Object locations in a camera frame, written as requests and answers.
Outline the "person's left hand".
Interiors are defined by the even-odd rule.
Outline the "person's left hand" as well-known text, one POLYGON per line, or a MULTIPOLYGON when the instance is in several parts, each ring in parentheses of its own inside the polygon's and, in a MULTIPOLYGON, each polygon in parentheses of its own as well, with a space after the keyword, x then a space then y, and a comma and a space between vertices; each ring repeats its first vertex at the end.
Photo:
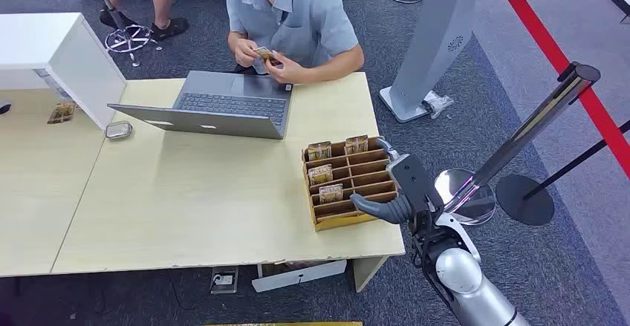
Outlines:
POLYGON ((302 84, 308 82, 308 69, 287 58, 282 53, 272 52, 264 61, 267 73, 279 83, 302 84))

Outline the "person's right hand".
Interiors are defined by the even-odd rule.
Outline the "person's right hand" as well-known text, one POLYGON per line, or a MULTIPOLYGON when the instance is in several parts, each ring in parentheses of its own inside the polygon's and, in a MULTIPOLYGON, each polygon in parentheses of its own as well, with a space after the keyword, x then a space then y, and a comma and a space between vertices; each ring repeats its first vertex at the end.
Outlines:
POLYGON ((254 51, 255 48, 255 42, 249 39, 237 38, 233 48, 237 63, 244 68, 253 66, 256 59, 260 58, 260 55, 254 51))

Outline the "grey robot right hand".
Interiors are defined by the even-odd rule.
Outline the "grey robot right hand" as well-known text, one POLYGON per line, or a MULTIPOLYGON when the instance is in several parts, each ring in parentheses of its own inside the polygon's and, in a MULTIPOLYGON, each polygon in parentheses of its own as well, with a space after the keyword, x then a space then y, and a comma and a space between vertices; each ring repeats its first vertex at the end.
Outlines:
POLYGON ((386 172, 398 188, 398 196, 380 203, 354 193, 351 202, 359 211, 390 224, 409 222, 414 231, 431 229, 442 212, 442 203, 423 164, 413 154, 399 154, 383 138, 375 143, 390 158, 386 172))

